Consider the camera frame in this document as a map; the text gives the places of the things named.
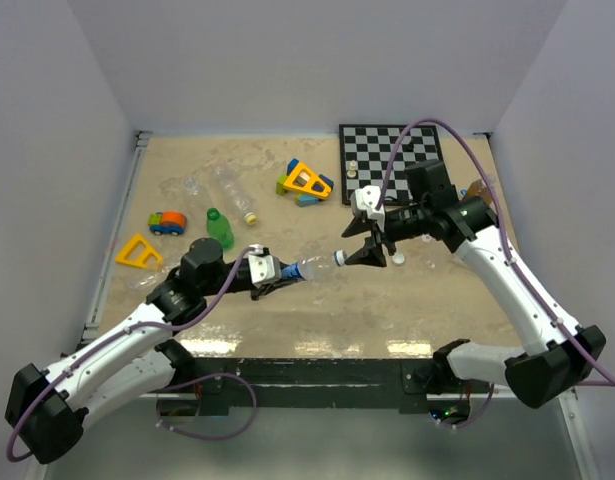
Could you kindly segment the Pepsi label clear bottle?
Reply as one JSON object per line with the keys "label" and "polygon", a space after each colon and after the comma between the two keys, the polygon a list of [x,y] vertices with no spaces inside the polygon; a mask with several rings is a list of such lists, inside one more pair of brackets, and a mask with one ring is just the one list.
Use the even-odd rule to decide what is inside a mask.
{"label": "Pepsi label clear bottle", "polygon": [[294,262],[281,270],[283,279],[298,281],[321,280],[345,265],[347,253],[336,250],[325,255],[314,255]]}

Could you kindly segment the green plastic bottle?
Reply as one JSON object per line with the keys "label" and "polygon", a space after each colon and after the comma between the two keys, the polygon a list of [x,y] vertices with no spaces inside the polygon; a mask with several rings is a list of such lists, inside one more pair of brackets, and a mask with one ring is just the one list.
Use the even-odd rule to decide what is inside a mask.
{"label": "green plastic bottle", "polygon": [[235,239],[231,225],[217,208],[207,210],[206,230],[209,236],[217,240],[224,250],[229,250],[233,247]]}

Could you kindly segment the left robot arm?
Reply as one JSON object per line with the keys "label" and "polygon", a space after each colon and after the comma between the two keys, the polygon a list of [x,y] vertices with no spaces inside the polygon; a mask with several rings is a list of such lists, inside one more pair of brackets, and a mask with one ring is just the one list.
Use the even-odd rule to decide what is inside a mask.
{"label": "left robot arm", "polygon": [[223,259],[218,241],[192,243],[165,280],[122,322],[80,350],[14,376],[5,419],[12,428],[6,447],[11,462],[24,460],[22,441],[41,464],[61,458],[86,430],[133,399],[152,391],[183,392],[194,380],[194,360],[175,337],[202,321],[227,293],[258,299],[301,281],[260,244],[235,261]]}

